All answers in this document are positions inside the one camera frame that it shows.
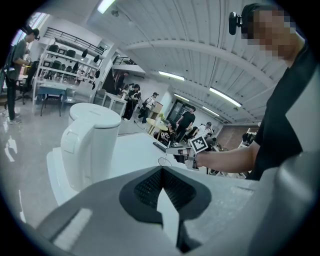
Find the hand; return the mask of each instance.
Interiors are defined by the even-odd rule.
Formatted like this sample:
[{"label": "hand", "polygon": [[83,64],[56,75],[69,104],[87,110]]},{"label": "hand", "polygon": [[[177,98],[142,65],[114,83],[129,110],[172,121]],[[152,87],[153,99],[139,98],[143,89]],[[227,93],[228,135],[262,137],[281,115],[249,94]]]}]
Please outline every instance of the hand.
[{"label": "hand", "polygon": [[206,166],[205,158],[207,157],[208,152],[202,151],[195,156],[196,167]]}]

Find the white shirt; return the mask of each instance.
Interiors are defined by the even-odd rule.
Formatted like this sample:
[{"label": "white shirt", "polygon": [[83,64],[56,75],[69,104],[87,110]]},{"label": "white shirt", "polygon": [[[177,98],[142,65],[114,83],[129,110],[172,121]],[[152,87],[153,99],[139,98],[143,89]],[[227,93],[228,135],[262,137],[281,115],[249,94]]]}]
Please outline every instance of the white shirt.
[{"label": "white shirt", "polygon": [[154,97],[151,96],[146,100],[146,107],[151,110],[151,108],[153,107],[153,104],[155,104],[155,101],[156,100],[154,99]]},{"label": "white shirt", "polygon": [[208,133],[212,133],[210,128],[206,128],[205,125],[200,125],[198,127],[199,132],[195,135],[195,138],[201,137],[201,136],[206,136]]}]

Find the white ceiling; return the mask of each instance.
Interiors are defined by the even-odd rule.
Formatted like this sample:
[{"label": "white ceiling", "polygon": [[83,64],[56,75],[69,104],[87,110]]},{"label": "white ceiling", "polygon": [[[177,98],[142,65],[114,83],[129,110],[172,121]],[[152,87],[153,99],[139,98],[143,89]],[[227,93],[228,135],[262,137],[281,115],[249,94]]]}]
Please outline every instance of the white ceiling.
[{"label": "white ceiling", "polygon": [[[79,6],[86,1],[69,2]],[[235,36],[230,35],[228,16],[230,12],[240,14],[247,4],[266,1],[118,0],[104,14],[97,11],[99,1],[93,2],[86,13],[81,12],[86,27],[119,44],[119,49],[147,75],[164,71],[184,77],[184,82],[157,79],[170,83],[177,94],[220,114],[229,123],[263,118],[266,102],[287,66],[246,45],[239,30]],[[119,16],[112,16],[112,10],[118,10]],[[234,105],[209,92],[210,87],[243,106],[234,109]]]}]

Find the shelf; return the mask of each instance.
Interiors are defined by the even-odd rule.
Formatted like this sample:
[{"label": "shelf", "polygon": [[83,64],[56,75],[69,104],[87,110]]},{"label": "shelf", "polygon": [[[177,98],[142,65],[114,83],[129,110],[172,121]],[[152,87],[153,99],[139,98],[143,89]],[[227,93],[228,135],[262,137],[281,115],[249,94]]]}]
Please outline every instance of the shelf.
[{"label": "shelf", "polygon": [[51,54],[51,55],[54,55],[54,56],[59,56],[59,57],[61,57],[61,58],[65,58],[65,59],[68,59],[68,60],[71,60],[71,61],[74,61],[74,62],[79,62],[79,64],[83,64],[83,65],[88,66],[88,67],[90,67],[90,68],[93,68],[93,69],[95,69],[95,70],[98,70],[98,69],[99,69],[98,66],[94,66],[94,65],[85,63],[85,62],[82,61],[82,60],[79,60],[79,59],[76,59],[76,58],[72,58],[72,57],[69,57],[69,56],[67,56],[67,55],[63,55],[63,54],[57,53],[57,52],[53,52],[53,51],[46,50],[45,53],[46,53],[46,54]]},{"label": "shelf", "polygon": [[76,78],[82,78],[82,79],[85,79],[85,80],[94,81],[93,79],[91,79],[89,77],[86,77],[86,76],[83,76],[83,75],[79,75],[79,74],[75,74],[75,73],[71,73],[71,72],[67,72],[67,71],[63,71],[63,70],[60,70],[60,69],[55,69],[55,68],[46,67],[46,66],[40,66],[40,69],[54,71],[54,72],[70,75],[70,76],[73,76],[73,77],[76,77]]}]

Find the person in black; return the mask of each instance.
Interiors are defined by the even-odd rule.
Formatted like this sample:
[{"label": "person in black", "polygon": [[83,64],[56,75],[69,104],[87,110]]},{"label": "person in black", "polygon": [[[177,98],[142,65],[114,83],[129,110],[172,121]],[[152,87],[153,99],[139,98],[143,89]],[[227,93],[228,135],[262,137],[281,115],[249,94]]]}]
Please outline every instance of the person in black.
[{"label": "person in black", "polygon": [[293,129],[299,122],[299,114],[295,116],[290,110],[293,106],[301,108],[312,104],[308,100],[302,104],[301,96],[308,92],[307,86],[313,86],[318,62],[308,43],[285,24],[283,11],[270,5],[249,4],[244,7],[241,17],[243,36],[283,59],[288,68],[266,103],[262,123],[249,147],[227,152],[201,152],[195,160],[197,167],[221,172],[252,170],[247,179],[258,181],[265,170],[278,167],[287,158],[302,152],[304,141],[301,135],[298,139]]},{"label": "person in black", "polygon": [[[176,139],[176,128],[177,128],[176,123],[173,121],[170,121],[168,124],[168,131],[161,132],[159,141],[165,146],[168,146],[169,142],[170,142],[170,145],[172,145]],[[155,139],[158,138],[158,134],[159,132],[155,131],[153,133],[153,137]]]},{"label": "person in black", "polygon": [[122,91],[123,87],[124,87],[124,80],[125,78],[129,76],[129,72],[126,71],[125,73],[123,73],[122,75],[120,75],[118,81],[116,82],[116,87],[115,87],[115,90],[116,90],[116,95],[120,94],[120,92]]},{"label": "person in black", "polygon": [[180,142],[183,136],[185,135],[186,131],[190,129],[190,127],[195,122],[196,116],[194,112],[196,108],[194,106],[191,107],[189,112],[185,112],[180,119],[176,122],[178,128],[176,129],[176,142]]},{"label": "person in black", "polygon": [[124,121],[129,121],[134,113],[135,107],[141,97],[140,85],[136,84],[133,90],[128,94],[127,104],[125,106],[124,115],[122,116]]}]

